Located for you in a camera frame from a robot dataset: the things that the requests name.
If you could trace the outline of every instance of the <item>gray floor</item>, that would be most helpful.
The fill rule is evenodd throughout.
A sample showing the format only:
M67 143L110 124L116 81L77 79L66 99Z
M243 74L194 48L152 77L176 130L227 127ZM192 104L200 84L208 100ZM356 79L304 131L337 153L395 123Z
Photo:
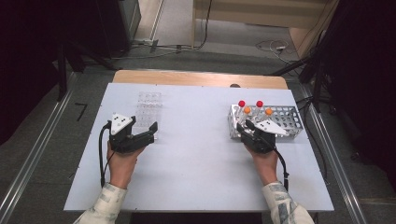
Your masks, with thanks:
M262 40L271 38L273 37L264 35ZM211 49L216 50L202 49L143 59L136 57L152 57L170 51L158 49L155 53L149 54L149 49L139 48L131 50L125 59L112 62L124 69L205 71L247 75L270 74L285 65L277 57L271 56L271 52L267 56L262 56L247 55L250 50L220 52L222 47L217 48L214 45ZM108 71L100 65L92 62L87 62L87 64L89 66L84 74L78 74L78 82L68 105L8 223L72 223L80 215L80 213L64 212L63 207L73 181L73 173L78 168L106 84L111 82L114 76L113 71ZM296 73L293 71L283 77L288 81L288 86L293 91L295 99L302 99L301 86L296 81ZM53 107L55 107L57 93L57 87L55 87L25 119L11 139L0 146L0 194L2 196L7 192L9 184L20 170ZM75 103L88 104L80 121L77 119L81 107ZM330 115L326 105L322 106L322 116L352 186L358 198L364 202L361 206L368 223L396 223L396 205L391 200L395 198L395 192L391 188L386 174L370 163L352 161L350 155L354 153L354 148L350 144L339 118ZM308 127L319 140L309 116ZM314 142L312 142L312 146L317 155L319 167L323 169ZM328 163L327 166L330 183L328 190L335 210L329 213L320 213L319 223L352 223L332 168ZM263 213L262 216L263 223L271 223L268 213ZM121 212L117 223L128 223L129 218L130 213Z

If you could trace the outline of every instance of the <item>metal rail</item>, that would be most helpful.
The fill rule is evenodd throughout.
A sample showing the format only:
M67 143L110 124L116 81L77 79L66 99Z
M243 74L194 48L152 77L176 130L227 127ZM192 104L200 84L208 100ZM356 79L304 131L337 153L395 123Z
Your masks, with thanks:
M35 144L33 145L28 157L23 163L22 168L18 172L17 176L8 187L5 198L3 199L0 206L0 224L8 223L9 218L14 211L15 206L17 205L18 200L23 194L30 177L35 170L45 148L50 140L50 137L58 124L59 119L61 118L64 109L67 106L67 103L70 99L74 91L74 87L76 82L78 81L79 76L76 73L72 73L68 80L69 91L65 94L64 98L61 102L58 102L53 108L49 119L47 120L43 130L38 136Z
M306 85L302 85L302 91L304 97L308 97L312 95L309 88ZM330 138L329 133L327 132L321 114L318 114L313 106L310 106L309 109L312 119L318 130L320 140L322 141L324 151L326 152L330 166L332 167L332 170L334 172L335 179L337 180L338 186L340 187L341 193L343 194L346 207L353 220L353 223L357 223L357 224L367 223L366 217L361 209L359 200L356 197L352 185L350 184L344 166L341 163L340 159L338 158L337 152L332 143L332 139Z

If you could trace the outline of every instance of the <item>wooden board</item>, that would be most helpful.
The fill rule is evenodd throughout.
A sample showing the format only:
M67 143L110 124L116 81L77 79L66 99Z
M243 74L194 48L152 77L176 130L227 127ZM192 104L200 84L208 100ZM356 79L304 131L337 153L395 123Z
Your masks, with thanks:
M120 70L114 76L113 82L207 87L230 87L237 84L242 88L288 89L283 77L155 70Z

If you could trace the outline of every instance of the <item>white tabletop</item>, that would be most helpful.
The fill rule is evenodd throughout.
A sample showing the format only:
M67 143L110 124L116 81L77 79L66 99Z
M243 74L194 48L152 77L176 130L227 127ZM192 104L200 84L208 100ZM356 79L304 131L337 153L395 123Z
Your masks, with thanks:
M107 86L64 210L91 207L100 193L99 132L114 112L133 116L138 94L160 92L159 139L139 156L123 210L259 212L268 210L262 183L243 144L230 139L231 104L295 105L291 91L114 84ZM106 157L105 133L103 146ZM290 195L308 211L332 211L332 201L305 131L276 139L290 173ZM283 180L283 169L277 176Z

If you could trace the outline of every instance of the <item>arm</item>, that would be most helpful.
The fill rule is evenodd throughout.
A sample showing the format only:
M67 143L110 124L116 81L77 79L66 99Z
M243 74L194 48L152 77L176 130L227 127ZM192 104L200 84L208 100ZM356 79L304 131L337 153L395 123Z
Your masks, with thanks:
M246 147L250 152L256 170L264 187L262 192L265 201L271 209L271 219L274 223L314 223L308 212L295 202L286 191L285 187L277 181L276 164L277 155L274 151L266 154L256 153Z
M95 205L85 211L74 224L113 224L115 222L125 199L128 184L131 182L137 156L142 151L143 148L133 153L120 154L111 150L110 144L107 143L110 182L103 186Z

